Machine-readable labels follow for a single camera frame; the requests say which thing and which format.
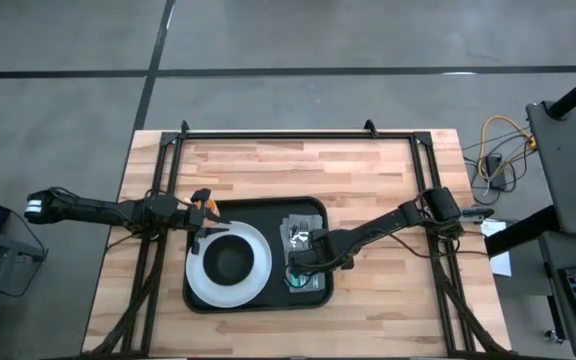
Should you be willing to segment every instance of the gray floor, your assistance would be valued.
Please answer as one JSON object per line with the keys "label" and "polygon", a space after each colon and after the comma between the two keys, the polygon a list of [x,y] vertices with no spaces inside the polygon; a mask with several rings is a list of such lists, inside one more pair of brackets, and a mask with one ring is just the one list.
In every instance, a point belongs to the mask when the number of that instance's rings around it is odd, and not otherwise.
{"label": "gray floor", "polygon": [[[0,71],[146,69],[164,0],[0,1]],[[576,65],[576,1],[178,0],[161,68]],[[479,141],[490,116],[526,125],[573,74],[159,79],[146,129],[456,128]],[[113,200],[143,79],[0,80],[0,203],[17,211],[50,185]],[[512,130],[490,127],[489,137]],[[519,143],[502,151],[511,152]],[[476,157],[477,149],[466,152]],[[550,203],[538,156],[493,207],[517,220]],[[108,228],[35,227],[50,257],[29,293],[0,312],[0,359],[78,353]],[[552,326],[533,244],[525,279],[498,279],[513,348],[571,358]]]}

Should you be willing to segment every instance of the white paper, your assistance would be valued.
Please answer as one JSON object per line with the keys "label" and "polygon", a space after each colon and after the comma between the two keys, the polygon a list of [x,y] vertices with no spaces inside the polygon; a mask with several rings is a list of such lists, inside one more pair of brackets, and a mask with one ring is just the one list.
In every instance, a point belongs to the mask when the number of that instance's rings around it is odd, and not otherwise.
{"label": "white paper", "polygon": [[[503,221],[484,220],[481,224],[481,233],[490,236],[506,228],[506,223]],[[490,266],[492,273],[503,276],[512,276],[510,269],[510,254],[505,252],[490,259]]]}

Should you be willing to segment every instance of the white plate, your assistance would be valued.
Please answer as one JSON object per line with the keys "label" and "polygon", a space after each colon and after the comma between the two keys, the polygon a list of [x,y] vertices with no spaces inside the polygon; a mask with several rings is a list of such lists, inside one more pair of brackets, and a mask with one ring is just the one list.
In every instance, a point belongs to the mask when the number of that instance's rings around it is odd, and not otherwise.
{"label": "white plate", "polygon": [[[228,231],[200,238],[199,254],[188,252],[186,257],[186,278],[192,291],[197,296],[215,307],[233,308],[252,300],[266,286],[272,270],[272,254],[266,238],[254,227],[237,221],[230,224],[218,224],[218,229]],[[246,278],[235,285],[219,285],[206,275],[204,255],[208,246],[217,238],[225,235],[236,235],[246,240],[253,253],[253,265]]]}

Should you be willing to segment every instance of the butcher block tabletop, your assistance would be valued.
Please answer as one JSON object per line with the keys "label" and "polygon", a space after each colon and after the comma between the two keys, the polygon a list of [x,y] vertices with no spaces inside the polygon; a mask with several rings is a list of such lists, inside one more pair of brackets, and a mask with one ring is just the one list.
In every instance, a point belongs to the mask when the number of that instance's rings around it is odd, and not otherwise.
{"label": "butcher block tabletop", "polygon": [[[460,207],[472,206],[456,130],[428,131],[442,185]],[[161,131],[135,133],[120,201],[143,198],[151,187],[160,135]],[[164,189],[170,161],[171,156],[164,167]],[[176,196],[190,197],[203,187],[211,189],[216,200],[312,196],[326,206],[330,229],[361,225],[418,193],[410,143],[391,139],[186,140]],[[468,230],[478,229],[473,225]],[[428,253],[423,230],[397,234],[416,251]],[[113,228],[109,243],[126,235],[126,230]],[[354,258],[354,269],[334,272],[334,293],[323,307],[208,315],[190,311],[182,299],[185,243],[184,231],[170,232],[150,356],[446,355],[430,261],[389,238],[364,247]],[[464,236],[461,249],[486,251],[476,234]],[[138,250],[139,240],[130,239],[106,253],[84,351],[97,346],[125,311]],[[457,259],[469,307],[495,340],[510,348],[488,258],[459,254]],[[457,348],[463,349],[457,313],[450,306]],[[142,306],[135,339],[141,338],[144,312]]]}

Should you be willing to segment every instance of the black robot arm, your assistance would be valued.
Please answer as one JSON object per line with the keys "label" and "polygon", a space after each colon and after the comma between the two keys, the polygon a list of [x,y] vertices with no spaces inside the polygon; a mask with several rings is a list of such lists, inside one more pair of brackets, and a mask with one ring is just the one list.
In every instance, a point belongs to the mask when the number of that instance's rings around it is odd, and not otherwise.
{"label": "black robot arm", "polygon": [[420,193],[387,214],[351,230],[315,230],[309,234],[311,248],[288,254],[294,275],[352,269],[352,257],[362,246],[386,234],[413,226],[432,227],[443,234],[459,235],[461,211],[448,188],[433,188]]}
{"label": "black robot arm", "polygon": [[79,197],[58,187],[28,195],[24,216],[33,224],[52,224],[62,220],[123,226],[132,233],[155,233],[161,229],[199,230],[205,219],[222,222],[206,206],[210,190],[202,189],[193,195],[193,201],[202,200],[202,206],[185,203],[171,194],[146,193],[143,199],[109,202]]}

